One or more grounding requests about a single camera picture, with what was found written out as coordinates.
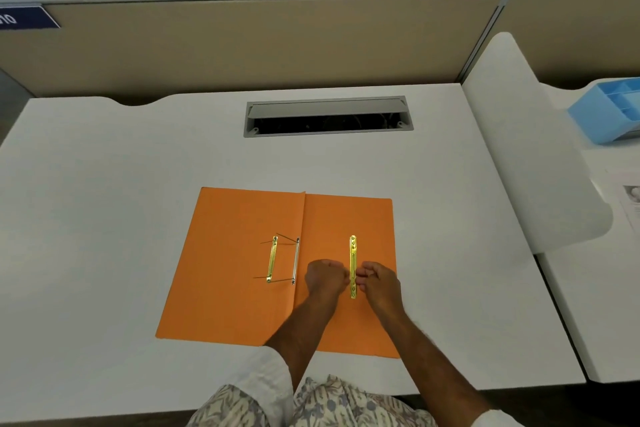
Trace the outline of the floral patterned garment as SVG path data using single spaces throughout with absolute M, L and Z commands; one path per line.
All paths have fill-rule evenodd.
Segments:
M 334 375 L 322 383 L 307 378 L 292 397 L 292 407 L 292 418 L 277 424 L 247 393 L 224 385 L 186 427 L 438 427 L 427 410 L 365 392 Z

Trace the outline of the blue plastic organizer tray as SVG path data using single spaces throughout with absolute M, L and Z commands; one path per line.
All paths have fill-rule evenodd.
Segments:
M 596 83 L 567 112 L 593 144 L 640 138 L 640 77 Z

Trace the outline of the short beige partition panel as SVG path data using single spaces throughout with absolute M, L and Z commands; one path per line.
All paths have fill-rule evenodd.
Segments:
M 577 89 L 599 78 L 640 76 L 640 0 L 500 0 L 460 82 L 503 32 L 542 83 Z

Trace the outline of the gold metal fastener strip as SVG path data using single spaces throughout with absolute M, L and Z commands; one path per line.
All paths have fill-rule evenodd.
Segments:
M 275 267 L 277 245 L 278 245 L 278 236 L 273 236 L 273 240 L 271 242 L 271 250 L 270 250 L 270 254 L 269 254 L 268 272 L 267 272 L 267 275 L 266 275 L 266 282 L 268 284 L 271 283 L 272 278 L 273 278 L 273 271 L 274 271 L 274 267 Z

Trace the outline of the gold metal fastener bar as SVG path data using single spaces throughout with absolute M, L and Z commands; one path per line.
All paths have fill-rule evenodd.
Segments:
M 349 297 L 354 300 L 357 296 L 356 269 L 357 264 L 357 238 L 349 237 Z

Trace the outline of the person's right forearm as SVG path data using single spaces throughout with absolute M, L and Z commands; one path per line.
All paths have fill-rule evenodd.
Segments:
M 438 427 L 472 427 L 492 409 L 404 309 L 377 316 Z

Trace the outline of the person's left hand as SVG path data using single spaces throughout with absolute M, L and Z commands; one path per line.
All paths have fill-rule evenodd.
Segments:
M 326 302 L 335 304 L 344 290 L 331 290 L 327 284 L 328 262 L 336 262 L 330 259 L 312 261 L 307 266 L 305 283 L 309 296 L 321 298 Z

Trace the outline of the printed white paper sheet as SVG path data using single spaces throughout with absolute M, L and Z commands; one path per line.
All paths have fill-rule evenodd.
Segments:
M 640 167 L 596 166 L 589 172 L 612 212 L 612 224 L 603 236 L 626 235 L 640 243 Z

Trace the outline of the silver metal fastener prongs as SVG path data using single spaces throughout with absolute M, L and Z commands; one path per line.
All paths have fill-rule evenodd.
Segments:
M 292 285 L 295 285 L 296 284 L 296 280 L 297 280 L 297 275 L 298 275 L 298 264 L 299 264 L 299 257 L 300 257 L 301 237 L 298 236 L 295 239 L 293 239 L 291 237 L 284 236 L 283 234 L 275 234 L 275 236 L 278 236 L 278 244 L 281 241 L 287 241 L 287 243 L 285 243 L 285 245 L 294 245 L 295 246 L 294 261 L 293 261 L 293 265 L 292 265 L 291 277 L 280 278 L 280 279 L 276 279 L 276 280 L 274 280 L 272 278 L 272 281 L 271 281 L 270 284 L 274 284 L 274 283 L 278 283 L 278 282 L 290 282 Z M 252 279 L 254 279 L 254 280 L 256 280 L 256 279 L 257 280 L 265 280 L 266 281 L 266 276 L 263 276 L 263 277 L 262 276 L 260 276 L 260 277 L 252 277 Z

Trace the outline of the white shirt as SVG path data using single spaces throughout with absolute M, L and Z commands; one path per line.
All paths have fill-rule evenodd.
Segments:
M 284 360 L 271 348 L 261 347 L 236 377 L 232 385 L 255 399 L 269 421 L 282 424 L 292 418 L 291 377 Z

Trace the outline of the person's right hand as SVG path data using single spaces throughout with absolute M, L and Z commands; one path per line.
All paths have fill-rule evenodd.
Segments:
M 380 319 L 396 318 L 404 314 L 401 283 L 396 273 L 376 262 L 376 278 L 367 284 L 367 301 Z

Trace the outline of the blue name sign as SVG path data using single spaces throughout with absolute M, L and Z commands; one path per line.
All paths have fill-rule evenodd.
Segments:
M 60 27 L 41 5 L 0 5 L 0 32 Z

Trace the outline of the orange paper file folder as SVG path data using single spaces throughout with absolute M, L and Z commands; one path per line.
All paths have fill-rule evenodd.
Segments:
M 275 234 L 301 237 L 296 284 L 267 284 Z M 261 346 L 309 293 L 310 262 L 330 259 L 396 270 L 390 198 L 306 192 L 201 189 L 156 330 L 158 339 Z M 278 244 L 273 279 L 291 277 L 294 245 Z

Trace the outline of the person's left forearm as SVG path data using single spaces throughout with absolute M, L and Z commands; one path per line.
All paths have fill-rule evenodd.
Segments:
M 338 300 L 338 294 L 310 293 L 264 344 L 284 360 L 294 392 L 304 378 Z

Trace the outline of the long beige partition panel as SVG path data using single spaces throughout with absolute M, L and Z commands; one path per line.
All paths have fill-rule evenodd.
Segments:
M 500 0 L 52 3 L 60 28 L 0 30 L 37 97 L 455 82 Z

